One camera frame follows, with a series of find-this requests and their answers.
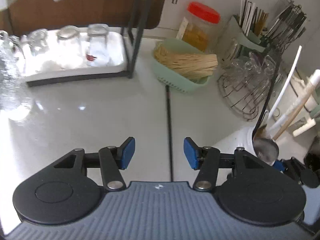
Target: red lid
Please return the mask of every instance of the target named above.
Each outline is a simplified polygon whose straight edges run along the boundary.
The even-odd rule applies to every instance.
[[[207,22],[219,23],[220,21],[220,14],[216,10],[199,2],[189,3],[188,11]]]

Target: kitchen counter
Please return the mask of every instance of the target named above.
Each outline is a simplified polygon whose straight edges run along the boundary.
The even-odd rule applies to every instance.
[[[143,39],[133,79],[114,78],[54,84],[31,89],[35,105],[22,122],[0,113],[0,219],[9,233],[20,222],[12,205],[17,185],[74,148],[87,153],[108,145],[120,146],[129,136],[136,150],[125,171],[131,180],[169,181],[165,86],[153,75],[151,51],[156,40]],[[183,139],[199,146],[214,143],[243,126],[254,126],[235,116],[219,95],[217,73],[208,86],[192,94],[171,89],[173,171],[175,181],[189,181],[192,170],[183,153]],[[284,133],[277,141],[280,158],[302,160],[314,130],[293,139]],[[99,169],[88,177],[102,185]],[[225,180],[222,176],[218,183]]]
[[[183,140],[185,137],[191,137],[200,147],[214,146],[215,143],[234,131],[242,127],[254,127],[257,122],[258,117],[251,122],[246,122],[244,119],[234,115],[219,93],[217,86],[219,76],[219,71],[216,71],[206,87],[200,88],[192,94],[182,94],[171,89],[173,171],[175,181],[187,180],[192,186],[199,173],[199,171],[194,171],[190,168],[183,153]],[[315,136],[315,127],[295,138],[292,136],[292,130],[285,131],[277,140],[279,159],[290,159],[294,156],[303,162],[303,158]],[[221,185],[230,172],[231,169],[220,169],[217,185]]]
[[[150,68],[155,42],[144,39],[133,79],[34,87],[36,104],[25,120],[15,123],[1,112],[0,219],[5,233],[20,222],[12,204],[18,184],[74,148],[97,152],[133,136],[135,154],[121,171],[125,182],[170,180],[165,86]],[[100,169],[89,169],[88,177],[102,185]]]

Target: jar label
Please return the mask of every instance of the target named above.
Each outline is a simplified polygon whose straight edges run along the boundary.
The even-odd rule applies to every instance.
[[[188,23],[189,23],[189,21],[184,17],[182,22],[181,22],[181,24],[180,24],[180,28],[179,28],[179,31],[177,33],[176,39],[182,40],[182,37],[184,35],[184,32],[186,31]]]

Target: utensil holder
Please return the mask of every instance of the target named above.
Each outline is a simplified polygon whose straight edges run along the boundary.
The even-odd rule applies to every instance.
[[[199,51],[197,48],[192,47],[190,44],[178,40],[178,39],[166,39],[164,41],[159,41],[156,45],[156,48],[160,45],[163,45],[167,50],[175,53],[190,53],[190,54],[203,54],[202,51]],[[162,65],[154,58],[154,51],[152,52],[153,64],[152,70],[155,73],[158,80],[181,93],[193,92],[194,90],[205,86],[208,84],[210,76],[200,78],[198,82],[193,82],[184,76],[176,73],[170,68],[167,68],[165,65]]]
[[[250,41],[243,33],[235,16],[232,16],[224,28],[222,35],[218,38],[213,52],[218,56],[219,62],[222,62],[222,65],[226,65],[236,57],[241,45],[249,50],[256,50],[258,52],[263,52],[265,49],[265,47]]]

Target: green basket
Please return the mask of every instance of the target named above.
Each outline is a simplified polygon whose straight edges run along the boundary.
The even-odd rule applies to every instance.
[[[178,40],[178,39],[167,39],[164,41],[158,41],[156,48],[158,46],[163,45],[168,51],[175,53],[190,53],[190,54],[204,54],[202,51],[192,47],[190,44]],[[182,93],[188,93],[196,90],[197,88],[205,86],[210,77],[204,77],[197,80],[197,82],[193,82],[180,74],[174,72],[170,68],[167,68],[165,65],[159,63],[154,57],[154,64],[152,66],[153,72],[156,74],[159,81],[163,82],[166,85],[169,85],[172,88],[179,90]]]

